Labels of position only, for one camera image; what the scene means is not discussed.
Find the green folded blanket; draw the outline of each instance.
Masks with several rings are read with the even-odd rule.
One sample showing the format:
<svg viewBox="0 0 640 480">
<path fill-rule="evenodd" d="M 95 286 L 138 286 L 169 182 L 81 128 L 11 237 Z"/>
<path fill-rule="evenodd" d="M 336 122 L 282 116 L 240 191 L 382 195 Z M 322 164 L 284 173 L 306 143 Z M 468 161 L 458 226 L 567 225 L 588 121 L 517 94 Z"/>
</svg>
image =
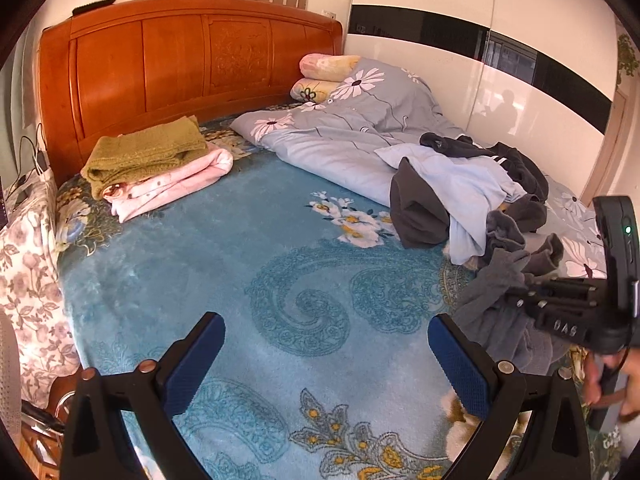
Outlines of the green folded blanket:
<svg viewBox="0 0 640 480">
<path fill-rule="evenodd" d="M 133 134 L 101 137 L 80 174 L 96 200 L 111 184 L 133 184 L 180 168 L 208 153 L 195 116 Z"/>
</svg>

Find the wooden headboard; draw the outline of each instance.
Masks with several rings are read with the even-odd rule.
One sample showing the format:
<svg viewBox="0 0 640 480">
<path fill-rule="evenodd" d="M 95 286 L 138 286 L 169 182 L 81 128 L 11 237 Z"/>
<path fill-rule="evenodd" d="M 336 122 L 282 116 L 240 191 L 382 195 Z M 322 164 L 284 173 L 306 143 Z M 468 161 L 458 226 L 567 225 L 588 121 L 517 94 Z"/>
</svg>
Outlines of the wooden headboard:
<svg viewBox="0 0 640 480">
<path fill-rule="evenodd" d="M 135 0 L 48 28 L 40 109 L 57 183 L 101 136 L 286 102 L 311 52 L 341 54 L 339 22 L 257 0 Z"/>
</svg>

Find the screw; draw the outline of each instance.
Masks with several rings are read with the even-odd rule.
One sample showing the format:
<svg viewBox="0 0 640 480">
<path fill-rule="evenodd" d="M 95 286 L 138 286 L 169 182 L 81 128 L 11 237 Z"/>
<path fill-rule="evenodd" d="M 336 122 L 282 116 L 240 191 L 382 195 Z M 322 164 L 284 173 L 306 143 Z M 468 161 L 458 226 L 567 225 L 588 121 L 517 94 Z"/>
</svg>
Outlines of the screw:
<svg viewBox="0 0 640 480">
<path fill-rule="evenodd" d="M 82 370 L 82 373 L 80 375 L 85 381 L 88 381 L 89 379 L 93 379 L 95 377 L 95 373 L 95 368 L 87 368 L 86 370 Z"/>
<path fill-rule="evenodd" d="M 565 368 L 565 367 L 558 368 L 558 375 L 562 377 L 565 381 L 568 381 L 574 376 L 574 374 L 571 372 L 571 369 Z"/>
<path fill-rule="evenodd" d="M 500 370 L 503 374 L 513 374 L 515 369 L 516 367 L 508 361 L 500 361 L 498 363 L 498 370 Z"/>
<path fill-rule="evenodd" d="M 153 359 L 145 359 L 138 365 L 138 370 L 143 374 L 148 374 L 156 369 L 156 362 Z"/>
</svg>

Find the pink folded blanket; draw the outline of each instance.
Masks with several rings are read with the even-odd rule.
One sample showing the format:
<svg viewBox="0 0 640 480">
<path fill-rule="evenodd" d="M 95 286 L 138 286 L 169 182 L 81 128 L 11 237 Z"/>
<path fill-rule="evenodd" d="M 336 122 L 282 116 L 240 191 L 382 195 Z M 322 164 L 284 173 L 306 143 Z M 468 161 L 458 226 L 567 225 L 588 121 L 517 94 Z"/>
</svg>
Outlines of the pink folded blanket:
<svg viewBox="0 0 640 480">
<path fill-rule="evenodd" d="M 123 223 L 218 181 L 231 170 L 234 158 L 215 144 L 208 142 L 207 147 L 207 155 L 181 168 L 136 184 L 113 184 L 105 188 L 102 197 L 111 203 L 111 214 Z"/>
</svg>

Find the black glass strip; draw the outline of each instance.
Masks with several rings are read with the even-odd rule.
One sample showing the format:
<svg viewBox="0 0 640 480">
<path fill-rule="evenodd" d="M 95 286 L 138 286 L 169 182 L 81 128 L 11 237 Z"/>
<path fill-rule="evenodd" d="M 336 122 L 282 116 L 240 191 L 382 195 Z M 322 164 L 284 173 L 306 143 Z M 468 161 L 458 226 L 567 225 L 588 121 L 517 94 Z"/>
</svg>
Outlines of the black glass strip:
<svg viewBox="0 0 640 480">
<path fill-rule="evenodd" d="M 595 86 L 542 52 L 477 23 L 426 10 L 354 5 L 349 34 L 411 41 L 482 61 L 543 91 L 601 133 L 607 127 L 611 101 Z"/>
<path fill-rule="evenodd" d="M 354 5 L 349 20 L 349 34 L 411 41 L 478 61 L 488 31 L 476 23 L 404 7 Z"/>
</svg>

